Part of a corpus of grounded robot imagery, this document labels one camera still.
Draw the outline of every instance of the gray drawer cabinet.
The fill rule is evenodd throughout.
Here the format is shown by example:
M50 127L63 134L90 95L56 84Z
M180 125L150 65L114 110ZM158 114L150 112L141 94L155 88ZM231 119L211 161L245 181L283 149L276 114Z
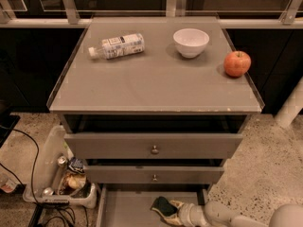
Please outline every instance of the gray drawer cabinet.
M186 27L210 37L205 52L191 60L182 58L172 39ZM87 49L100 39L135 32L144 37L143 53L88 59ZM215 17L92 20L48 108L59 115L64 139L83 159L88 179L102 187L98 223L167 226L151 216L156 196L196 201L197 193L218 182L245 122L263 107L248 75L225 74L223 59L230 51Z

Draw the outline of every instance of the white container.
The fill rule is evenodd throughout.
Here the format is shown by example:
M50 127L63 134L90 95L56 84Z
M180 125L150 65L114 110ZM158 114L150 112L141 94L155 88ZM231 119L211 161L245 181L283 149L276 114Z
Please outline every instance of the white container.
M102 40L98 47L88 48L91 59L112 59L144 51L145 44L142 34L130 34Z
M173 34L176 49L185 58L194 58L200 55L209 43L209 36L196 28L184 28Z
M0 189L6 193L12 193L16 188L17 183L10 179L7 174L0 174Z
M58 158L62 155L68 157L68 146L64 142L65 130L63 126L55 126L48 135L45 144L41 147L40 154L34 171L33 191L35 198L40 203L69 203L71 205L83 205L86 208L95 208L97 203L97 187L90 183L88 192L84 197L72 197L70 195L45 195L48 187L56 193L60 181L65 173L65 168L58 166ZM31 190L31 183L27 184L23 194L24 201L35 202Z

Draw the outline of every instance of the open drawer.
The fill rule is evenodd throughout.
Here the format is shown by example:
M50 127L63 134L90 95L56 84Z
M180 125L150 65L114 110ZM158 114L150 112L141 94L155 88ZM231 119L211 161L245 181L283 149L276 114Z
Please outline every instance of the open drawer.
M138 190L104 185L99 200L97 226L100 227L169 227L152 211L153 202L160 196L166 199L204 204L206 193L202 188L191 191Z

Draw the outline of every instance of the black wall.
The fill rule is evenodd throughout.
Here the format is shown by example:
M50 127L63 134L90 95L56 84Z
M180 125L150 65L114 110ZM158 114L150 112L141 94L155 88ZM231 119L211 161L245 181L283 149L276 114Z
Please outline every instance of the black wall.
M303 76L303 30L229 29L236 49L252 58L249 74L265 102L264 114L276 114Z
M0 99L15 112L45 106L82 29L0 29Z

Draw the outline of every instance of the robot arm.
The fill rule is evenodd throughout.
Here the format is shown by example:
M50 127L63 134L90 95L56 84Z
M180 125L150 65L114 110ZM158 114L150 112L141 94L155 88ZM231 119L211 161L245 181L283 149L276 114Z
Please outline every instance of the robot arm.
M185 227L267 227L216 201L209 201L205 206L201 206L180 201L168 201L164 197L159 197L151 209L172 225Z
M167 223L185 227L267 227L216 201L209 201L205 206L201 206L168 201L160 197L155 200L151 209L159 213ZM296 204L286 204L278 208L269 225L269 227L298 226L303 226L303 207Z

